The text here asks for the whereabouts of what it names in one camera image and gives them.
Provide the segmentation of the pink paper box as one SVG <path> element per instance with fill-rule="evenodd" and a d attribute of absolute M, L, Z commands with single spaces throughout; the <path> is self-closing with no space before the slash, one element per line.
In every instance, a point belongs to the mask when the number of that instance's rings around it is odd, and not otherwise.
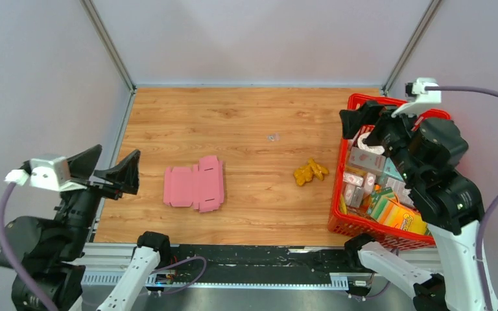
<path fill-rule="evenodd" d="M 218 210 L 224 200 L 224 163 L 217 156 L 202 157 L 190 167 L 165 169 L 165 205 L 191 207 L 200 213 L 208 213 Z"/>

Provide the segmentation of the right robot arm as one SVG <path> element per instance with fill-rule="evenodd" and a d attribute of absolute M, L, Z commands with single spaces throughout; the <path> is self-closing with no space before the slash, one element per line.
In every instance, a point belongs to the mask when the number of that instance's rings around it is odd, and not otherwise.
<path fill-rule="evenodd" d="M 374 100 L 343 109 L 342 136 L 364 126 L 370 146 L 382 146 L 402 175 L 410 198 L 431 232 L 441 273 L 417 268 L 363 233 L 348 240 L 344 263 L 352 271 L 372 270 L 404 291 L 416 310 L 498 310 L 479 241 L 486 221 L 479 188 L 457 171 L 468 143 L 449 119 L 398 114 Z"/>

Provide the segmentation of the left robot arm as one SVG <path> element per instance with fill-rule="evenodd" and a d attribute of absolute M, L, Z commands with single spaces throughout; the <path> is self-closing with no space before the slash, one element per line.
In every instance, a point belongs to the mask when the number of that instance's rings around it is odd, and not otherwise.
<path fill-rule="evenodd" d="M 0 266 L 15 270 L 11 299 L 17 310 L 80 310 L 84 254 L 100 202 L 139 190 L 141 152 L 134 150 L 117 165 L 97 169 L 102 146 L 71 156 L 41 155 L 10 171 L 0 201 Z M 57 192 L 60 203 L 51 219 L 4 214 L 17 186 Z"/>

